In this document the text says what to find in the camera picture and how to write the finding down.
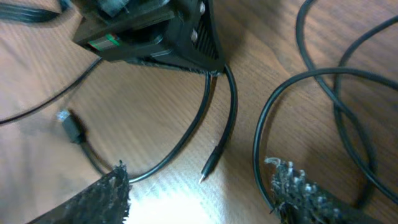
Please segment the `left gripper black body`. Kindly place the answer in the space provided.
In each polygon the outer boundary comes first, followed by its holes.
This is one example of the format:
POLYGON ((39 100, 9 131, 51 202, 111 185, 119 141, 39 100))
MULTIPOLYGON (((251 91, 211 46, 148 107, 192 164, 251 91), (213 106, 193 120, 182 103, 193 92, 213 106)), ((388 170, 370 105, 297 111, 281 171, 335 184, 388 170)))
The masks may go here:
POLYGON ((105 60, 205 60, 193 35, 199 1, 74 1, 74 5, 83 19, 73 42, 105 60))

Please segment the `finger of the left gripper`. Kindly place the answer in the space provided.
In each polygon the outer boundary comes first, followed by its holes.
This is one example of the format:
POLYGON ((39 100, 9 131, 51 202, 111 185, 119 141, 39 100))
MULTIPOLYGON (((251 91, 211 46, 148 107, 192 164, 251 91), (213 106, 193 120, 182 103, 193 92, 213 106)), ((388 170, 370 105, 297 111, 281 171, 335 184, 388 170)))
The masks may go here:
POLYGON ((191 1, 192 16, 169 20, 153 52, 130 59, 134 65, 166 68, 204 75, 223 73, 226 63, 213 16, 213 2, 191 1))

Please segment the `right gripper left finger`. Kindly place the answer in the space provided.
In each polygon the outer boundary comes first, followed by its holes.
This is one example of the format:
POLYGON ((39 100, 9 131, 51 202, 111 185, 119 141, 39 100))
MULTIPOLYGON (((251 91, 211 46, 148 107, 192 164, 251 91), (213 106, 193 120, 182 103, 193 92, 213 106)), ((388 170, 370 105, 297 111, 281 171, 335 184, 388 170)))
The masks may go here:
POLYGON ((126 166, 120 162, 95 183, 29 224, 122 224, 129 216, 130 189, 126 166))

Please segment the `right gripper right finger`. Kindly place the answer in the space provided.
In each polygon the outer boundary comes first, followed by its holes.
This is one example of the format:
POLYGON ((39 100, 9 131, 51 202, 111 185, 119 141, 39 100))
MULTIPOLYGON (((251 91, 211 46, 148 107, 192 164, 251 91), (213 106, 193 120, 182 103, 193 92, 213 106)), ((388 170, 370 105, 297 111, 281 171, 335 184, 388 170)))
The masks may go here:
POLYGON ((295 170, 291 161, 267 157, 275 166, 271 179, 273 212, 282 223, 378 224, 380 221, 337 199, 317 183, 307 179, 304 170, 295 170))

